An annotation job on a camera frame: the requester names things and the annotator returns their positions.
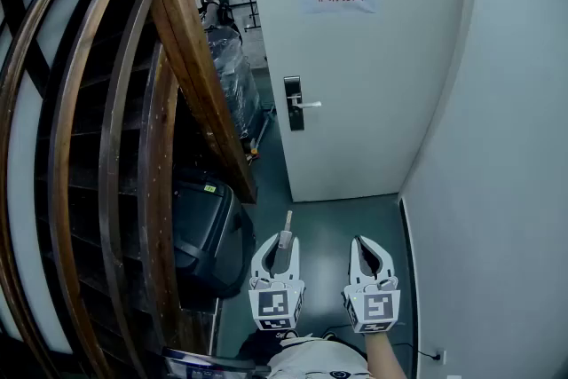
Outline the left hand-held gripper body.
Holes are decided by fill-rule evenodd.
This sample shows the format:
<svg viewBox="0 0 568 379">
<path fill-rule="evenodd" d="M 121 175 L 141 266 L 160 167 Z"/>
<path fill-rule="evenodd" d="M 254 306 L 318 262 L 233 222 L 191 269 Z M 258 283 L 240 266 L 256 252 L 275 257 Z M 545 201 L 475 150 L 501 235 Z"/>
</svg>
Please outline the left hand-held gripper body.
<svg viewBox="0 0 568 379">
<path fill-rule="evenodd" d="M 262 331 L 294 329 L 304 303 L 304 291 L 302 280 L 251 278 L 248 295 L 257 328 Z"/>
</svg>

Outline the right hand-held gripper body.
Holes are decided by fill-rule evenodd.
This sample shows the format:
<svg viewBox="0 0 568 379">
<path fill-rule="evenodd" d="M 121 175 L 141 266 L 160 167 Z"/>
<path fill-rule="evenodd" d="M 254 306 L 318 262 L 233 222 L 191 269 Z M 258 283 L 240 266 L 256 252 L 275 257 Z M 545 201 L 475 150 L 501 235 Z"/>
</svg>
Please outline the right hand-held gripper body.
<svg viewBox="0 0 568 379">
<path fill-rule="evenodd" d="M 395 276 L 371 284 L 348 285 L 344 307 L 356 334 L 388 332 L 398 321 L 401 292 Z"/>
</svg>

